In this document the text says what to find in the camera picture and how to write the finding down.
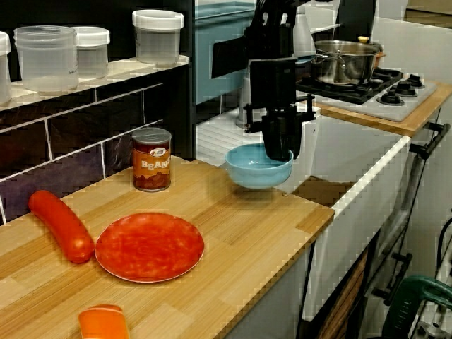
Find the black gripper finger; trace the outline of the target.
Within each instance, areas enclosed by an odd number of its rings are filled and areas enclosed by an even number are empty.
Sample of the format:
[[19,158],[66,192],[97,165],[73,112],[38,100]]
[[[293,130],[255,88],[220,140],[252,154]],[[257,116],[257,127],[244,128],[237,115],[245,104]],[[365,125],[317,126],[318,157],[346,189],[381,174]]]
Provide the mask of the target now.
[[294,134],[293,134],[293,149],[294,158],[298,158],[300,154],[300,148],[302,143],[302,122],[300,118],[295,118],[294,123]]
[[290,149],[286,120],[284,118],[264,118],[262,124],[267,156],[272,160],[288,161]]

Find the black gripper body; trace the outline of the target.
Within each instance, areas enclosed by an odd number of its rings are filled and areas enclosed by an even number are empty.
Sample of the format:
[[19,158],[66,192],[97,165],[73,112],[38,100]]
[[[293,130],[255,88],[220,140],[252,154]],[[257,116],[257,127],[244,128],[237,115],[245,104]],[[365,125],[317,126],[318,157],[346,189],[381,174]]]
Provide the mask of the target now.
[[296,61],[265,59],[249,64],[250,103],[246,104],[245,130],[263,130],[266,122],[293,124],[314,120],[311,94],[296,96]]

